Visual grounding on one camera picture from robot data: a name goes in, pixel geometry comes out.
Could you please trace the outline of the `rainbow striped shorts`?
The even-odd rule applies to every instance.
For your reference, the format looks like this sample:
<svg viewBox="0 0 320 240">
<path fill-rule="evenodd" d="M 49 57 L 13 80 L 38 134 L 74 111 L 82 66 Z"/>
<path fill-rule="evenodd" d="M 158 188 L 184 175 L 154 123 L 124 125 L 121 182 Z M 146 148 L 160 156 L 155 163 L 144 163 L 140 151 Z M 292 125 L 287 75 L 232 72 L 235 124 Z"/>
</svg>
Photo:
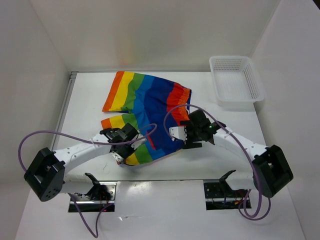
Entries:
<svg viewBox="0 0 320 240">
<path fill-rule="evenodd" d="M 173 141 L 166 133 L 189 119 L 185 104 L 191 100 L 191 89 L 161 77 L 129 71 L 115 74 L 102 112 L 119 112 L 101 121 L 104 129 L 122 128 L 129 123 L 149 133 L 149 124 L 157 129 L 124 163 L 129 166 L 148 164 L 182 149 L 184 142 Z"/>
</svg>

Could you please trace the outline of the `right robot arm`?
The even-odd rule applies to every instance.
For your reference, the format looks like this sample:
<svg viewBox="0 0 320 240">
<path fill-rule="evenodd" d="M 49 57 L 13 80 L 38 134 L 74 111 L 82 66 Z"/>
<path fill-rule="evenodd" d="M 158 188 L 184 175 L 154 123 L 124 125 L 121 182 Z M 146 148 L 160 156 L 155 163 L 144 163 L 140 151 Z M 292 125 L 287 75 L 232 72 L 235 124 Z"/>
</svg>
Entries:
<svg viewBox="0 0 320 240">
<path fill-rule="evenodd" d="M 232 169 L 220 177 L 219 191 L 223 196 L 230 197 L 237 190 L 257 189 L 264 197 L 272 198 L 293 180 L 293 172 L 279 146 L 248 140 L 220 121 L 211 122 L 199 109 L 188 117 L 180 123 L 184 130 L 179 138 L 185 142 L 184 149 L 200 148 L 202 142 L 209 142 L 253 167 L 252 173 Z"/>
</svg>

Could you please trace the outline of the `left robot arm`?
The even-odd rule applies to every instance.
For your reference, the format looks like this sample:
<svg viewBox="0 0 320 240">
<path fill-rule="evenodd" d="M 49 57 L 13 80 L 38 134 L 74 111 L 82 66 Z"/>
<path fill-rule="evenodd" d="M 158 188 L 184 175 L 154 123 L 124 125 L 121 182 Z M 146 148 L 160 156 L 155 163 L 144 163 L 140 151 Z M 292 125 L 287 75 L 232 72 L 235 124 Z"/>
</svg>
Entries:
<svg viewBox="0 0 320 240">
<path fill-rule="evenodd" d="M 81 194 L 89 200 L 96 200 L 107 193 L 107 188 L 92 173 L 70 175 L 70 171 L 104 155 L 123 164 L 146 140 L 127 123 L 122 128 L 105 128 L 89 140 L 64 149 L 51 151 L 45 147 L 35 156 L 24 179 L 42 202 L 60 193 Z"/>
</svg>

